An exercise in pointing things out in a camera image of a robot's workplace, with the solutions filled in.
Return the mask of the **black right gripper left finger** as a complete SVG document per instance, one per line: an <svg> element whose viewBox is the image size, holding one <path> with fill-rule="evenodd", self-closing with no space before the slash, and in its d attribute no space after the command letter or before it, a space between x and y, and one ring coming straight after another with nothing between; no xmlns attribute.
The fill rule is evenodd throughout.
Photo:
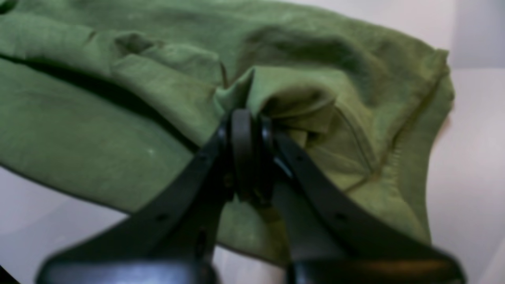
<svg viewBox="0 0 505 284"><path fill-rule="evenodd" d="M254 121L236 109L184 171L146 207L48 259L38 284L214 284L222 209L254 197Z"/></svg>

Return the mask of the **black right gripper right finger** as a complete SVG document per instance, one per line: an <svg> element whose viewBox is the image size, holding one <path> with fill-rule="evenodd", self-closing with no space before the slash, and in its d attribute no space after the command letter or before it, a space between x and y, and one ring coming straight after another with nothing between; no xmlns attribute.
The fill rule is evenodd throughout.
<svg viewBox="0 0 505 284"><path fill-rule="evenodd" d="M359 207L270 118L258 127L288 232L286 284L466 283L457 260Z"/></svg>

